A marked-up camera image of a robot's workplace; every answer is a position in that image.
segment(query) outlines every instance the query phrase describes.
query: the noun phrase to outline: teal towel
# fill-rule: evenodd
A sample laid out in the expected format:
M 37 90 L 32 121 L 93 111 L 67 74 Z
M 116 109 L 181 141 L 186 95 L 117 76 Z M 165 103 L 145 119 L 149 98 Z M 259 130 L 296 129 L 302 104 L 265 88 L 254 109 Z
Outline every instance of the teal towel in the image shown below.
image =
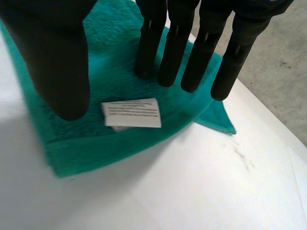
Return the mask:
M 61 120 L 37 96 L 16 46 L 1 25 L 47 161 L 58 177 L 91 171 L 131 156 L 169 138 L 198 117 L 200 124 L 235 133 L 223 104 L 210 96 L 221 63 L 219 55 L 213 55 L 201 86 L 192 94 L 180 88 L 191 43 L 187 45 L 174 86 L 164 88 L 156 79 L 142 80 L 135 76 L 133 64 L 142 22 L 138 7 L 129 0 L 100 0 L 85 19 L 91 103 L 88 113 L 74 122 Z M 167 31 L 166 28 L 154 63 L 156 73 Z M 104 126 L 101 102 L 143 98 L 158 100 L 162 128 L 132 128 L 117 133 Z

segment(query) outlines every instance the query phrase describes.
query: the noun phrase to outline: green towel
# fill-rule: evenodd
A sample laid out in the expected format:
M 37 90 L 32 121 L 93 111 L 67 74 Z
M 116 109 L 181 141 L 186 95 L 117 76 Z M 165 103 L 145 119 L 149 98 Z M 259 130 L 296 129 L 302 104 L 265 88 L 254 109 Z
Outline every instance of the green towel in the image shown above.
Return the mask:
M 142 22 L 138 7 L 130 0 L 99 0 L 87 16 L 84 27 L 89 50 L 91 102 L 87 114 L 73 122 L 61 120 L 38 97 L 16 46 L 1 24 L 47 161 L 58 177 L 91 171 L 124 159 L 169 138 L 195 120 L 223 132 L 235 133 L 223 104 L 210 96 L 222 59 L 219 55 L 213 55 L 201 86 L 192 94 L 180 88 L 191 43 L 187 45 L 174 86 L 164 88 L 158 85 L 157 79 L 143 80 L 135 76 L 133 64 Z M 154 63 L 155 73 L 162 59 L 167 31 L 166 28 Z M 104 126 L 101 102 L 144 98 L 158 100 L 162 128 L 115 132 Z

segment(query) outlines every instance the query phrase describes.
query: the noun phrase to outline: black rubber finger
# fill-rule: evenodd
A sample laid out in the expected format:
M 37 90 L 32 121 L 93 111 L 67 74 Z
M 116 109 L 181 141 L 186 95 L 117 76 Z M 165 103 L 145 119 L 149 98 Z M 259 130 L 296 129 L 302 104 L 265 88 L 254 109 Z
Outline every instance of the black rubber finger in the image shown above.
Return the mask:
M 228 44 L 211 88 L 211 97 L 213 99 L 222 101 L 228 97 L 252 46 L 253 44 L 248 46 Z
M 194 92 L 198 88 L 231 11 L 228 0 L 201 1 L 200 30 L 181 80 L 183 90 Z
M 213 99 L 222 101 L 228 97 L 257 36 L 269 22 L 270 18 L 248 19 L 235 15 L 233 32 L 211 88 Z
M 67 121 L 82 117 L 90 100 L 82 22 L 73 30 L 50 26 L 4 2 L 0 2 L 0 17 L 47 106 Z
M 137 0 L 136 2 L 144 17 L 144 23 L 141 28 L 134 72 L 140 78 L 148 78 L 166 22 L 166 1 Z
M 166 37 L 166 45 L 158 73 L 158 82 L 162 86 L 170 87 L 176 79 L 193 26 L 198 2 L 199 0 L 168 1 L 171 26 Z
M 221 35 L 222 32 L 208 34 L 199 31 L 181 80 L 184 91 L 197 90 Z

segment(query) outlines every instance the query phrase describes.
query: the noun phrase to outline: white paper label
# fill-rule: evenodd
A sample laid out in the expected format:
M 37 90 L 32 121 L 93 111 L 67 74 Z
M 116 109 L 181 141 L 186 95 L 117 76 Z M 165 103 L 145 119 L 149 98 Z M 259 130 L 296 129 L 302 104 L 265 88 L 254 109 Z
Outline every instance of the white paper label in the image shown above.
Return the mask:
M 102 110 L 106 126 L 161 128 L 158 101 L 155 98 L 102 103 Z

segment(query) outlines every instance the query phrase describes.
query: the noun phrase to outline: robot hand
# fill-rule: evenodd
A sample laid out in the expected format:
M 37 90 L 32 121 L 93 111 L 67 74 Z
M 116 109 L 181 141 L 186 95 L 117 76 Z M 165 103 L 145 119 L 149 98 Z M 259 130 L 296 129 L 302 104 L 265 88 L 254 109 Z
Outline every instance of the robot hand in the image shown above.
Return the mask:
M 135 73 L 148 77 L 159 46 L 168 11 L 171 26 L 158 73 L 162 86 L 171 86 L 177 76 L 195 8 L 200 0 L 136 0 L 144 17 Z M 226 20 L 235 11 L 233 32 L 211 89 L 212 98 L 222 101 L 236 78 L 257 38 L 271 17 L 285 12 L 293 0 L 202 0 L 200 30 L 181 80 L 181 88 L 194 92 L 201 82 L 211 56 L 222 35 Z

